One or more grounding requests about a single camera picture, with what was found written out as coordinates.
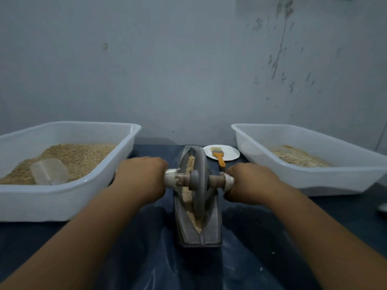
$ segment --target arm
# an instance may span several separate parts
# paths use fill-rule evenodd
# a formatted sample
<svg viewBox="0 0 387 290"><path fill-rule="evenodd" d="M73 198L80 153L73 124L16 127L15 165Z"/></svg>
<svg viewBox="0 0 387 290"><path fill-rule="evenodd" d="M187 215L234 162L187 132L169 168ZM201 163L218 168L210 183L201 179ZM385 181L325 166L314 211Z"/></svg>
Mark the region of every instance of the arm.
<svg viewBox="0 0 387 290"><path fill-rule="evenodd" d="M267 167L237 164L225 198L269 207L324 289L386 289L387 260Z"/></svg>
<svg viewBox="0 0 387 290"><path fill-rule="evenodd" d="M113 184L0 284L0 290L92 287L110 247L133 215L164 195L166 169L160 158L123 161Z"/></svg>

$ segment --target pile of grain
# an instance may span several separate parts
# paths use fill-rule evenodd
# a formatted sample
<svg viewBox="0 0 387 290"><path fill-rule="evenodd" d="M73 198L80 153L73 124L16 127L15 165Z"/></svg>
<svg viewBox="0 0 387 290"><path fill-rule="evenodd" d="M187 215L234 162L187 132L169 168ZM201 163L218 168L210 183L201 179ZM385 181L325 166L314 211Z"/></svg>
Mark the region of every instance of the pile of grain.
<svg viewBox="0 0 387 290"><path fill-rule="evenodd" d="M7 176L0 179L0 184L34 185L31 164L48 158L57 158L66 166L70 180L75 181L89 174L115 148L115 145L53 145L37 158L19 163Z"/></svg>
<svg viewBox="0 0 387 290"><path fill-rule="evenodd" d="M191 172L194 169L194 163L195 163L195 157L190 156L188 158L188 163L187 163L187 169L186 172ZM202 221L200 219L195 218L194 215L194 207L192 205L192 192L191 190L188 189L188 187L183 187L182 190L182 196L183 196L183 202L185 209L187 211L188 216L190 217L193 226L195 227L197 232L201 232L203 228Z"/></svg>
<svg viewBox="0 0 387 290"><path fill-rule="evenodd" d="M273 154L278 156L282 161L286 163L297 165L300 167L314 168L314 167L330 167L328 163L321 159L309 155L306 151L299 148L294 148L290 145L283 145L288 152L273 151Z"/></svg>

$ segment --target person's left arm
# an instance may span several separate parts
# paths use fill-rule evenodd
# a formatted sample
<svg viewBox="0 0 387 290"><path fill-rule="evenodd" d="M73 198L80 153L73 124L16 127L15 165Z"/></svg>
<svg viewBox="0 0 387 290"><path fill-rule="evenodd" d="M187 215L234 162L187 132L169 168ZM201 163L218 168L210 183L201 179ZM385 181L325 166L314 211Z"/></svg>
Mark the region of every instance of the person's left arm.
<svg viewBox="0 0 387 290"><path fill-rule="evenodd" d="M133 158L103 190L41 249L0 284L8 289L86 289L94 284L121 231L144 205L161 198L167 162Z"/></svg>

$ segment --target person's right arm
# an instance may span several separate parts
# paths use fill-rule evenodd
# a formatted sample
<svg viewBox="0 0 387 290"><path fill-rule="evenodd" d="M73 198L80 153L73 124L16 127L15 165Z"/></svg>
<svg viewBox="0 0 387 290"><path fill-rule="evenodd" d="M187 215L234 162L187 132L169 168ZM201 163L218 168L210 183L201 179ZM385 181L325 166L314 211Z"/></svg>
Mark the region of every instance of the person's right arm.
<svg viewBox="0 0 387 290"><path fill-rule="evenodd" d="M387 289L387 260L269 168L236 164L225 199L266 205L284 224L324 289Z"/></svg>

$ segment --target orange brush handle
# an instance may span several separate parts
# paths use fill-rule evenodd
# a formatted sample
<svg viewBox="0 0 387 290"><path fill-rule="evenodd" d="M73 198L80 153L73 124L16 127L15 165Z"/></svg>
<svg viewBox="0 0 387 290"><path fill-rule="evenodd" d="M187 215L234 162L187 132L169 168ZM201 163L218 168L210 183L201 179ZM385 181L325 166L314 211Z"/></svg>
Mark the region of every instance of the orange brush handle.
<svg viewBox="0 0 387 290"><path fill-rule="evenodd" d="M226 167L226 163L223 160L224 153L212 153L212 154L213 154L213 156L215 156L218 159L219 166L221 168L225 168Z"/></svg>

